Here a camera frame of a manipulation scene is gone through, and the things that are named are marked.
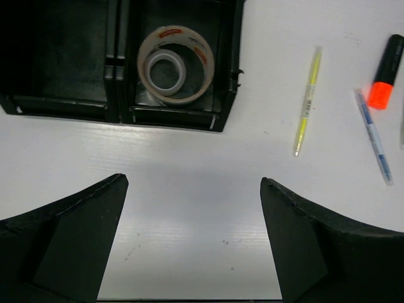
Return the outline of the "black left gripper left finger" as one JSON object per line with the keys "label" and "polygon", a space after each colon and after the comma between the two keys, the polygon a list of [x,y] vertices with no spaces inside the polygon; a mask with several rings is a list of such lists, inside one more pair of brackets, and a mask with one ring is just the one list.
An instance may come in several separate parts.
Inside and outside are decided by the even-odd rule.
{"label": "black left gripper left finger", "polygon": [[96,302],[128,186],[114,174],[1,220],[1,302]]}

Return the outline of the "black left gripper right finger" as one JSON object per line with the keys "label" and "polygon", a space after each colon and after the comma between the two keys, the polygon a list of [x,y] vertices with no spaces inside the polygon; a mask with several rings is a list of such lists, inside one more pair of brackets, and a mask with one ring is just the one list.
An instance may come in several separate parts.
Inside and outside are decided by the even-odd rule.
{"label": "black left gripper right finger", "polygon": [[284,302],[402,302],[403,234],[353,220],[263,178]]}

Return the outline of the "small clear tape roll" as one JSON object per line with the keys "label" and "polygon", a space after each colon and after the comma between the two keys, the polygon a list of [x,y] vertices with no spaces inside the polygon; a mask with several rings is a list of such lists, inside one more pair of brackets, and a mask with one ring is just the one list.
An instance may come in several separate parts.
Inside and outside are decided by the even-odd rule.
{"label": "small clear tape roll", "polygon": [[[169,61],[174,64],[176,70],[178,72],[178,80],[174,86],[171,88],[161,88],[157,86],[151,77],[151,70],[152,67],[159,61]],[[164,97],[169,97],[175,93],[177,93],[183,86],[186,80],[186,66],[182,58],[175,53],[174,51],[168,49],[161,49],[150,56],[148,56],[147,60],[145,61],[145,76],[148,80],[149,85],[159,94]]]}

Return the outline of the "large brown tape roll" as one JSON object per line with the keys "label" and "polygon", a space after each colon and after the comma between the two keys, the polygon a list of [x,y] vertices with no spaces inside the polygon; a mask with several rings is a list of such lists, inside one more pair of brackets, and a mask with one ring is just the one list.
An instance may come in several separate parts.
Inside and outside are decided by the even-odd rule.
{"label": "large brown tape roll", "polygon": [[[163,46],[177,44],[187,47],[193,51],[201,62],[204,78],[201,88],[193,95],[186,98],[172,98],[159,95],[148,83],[145,76],[145,61],[148,56],[156,51],[164,49]],[[209,43],[194,30],[180,26],[167,25],[158,27],[142,42],[138,51],[137,70],[140,81],[145,88],[161,102],[167,105],[187,105],[200,98],[213,81],[215,73],[215,58]],[[191,70],[186,68],[186,77],[191,74]]]}

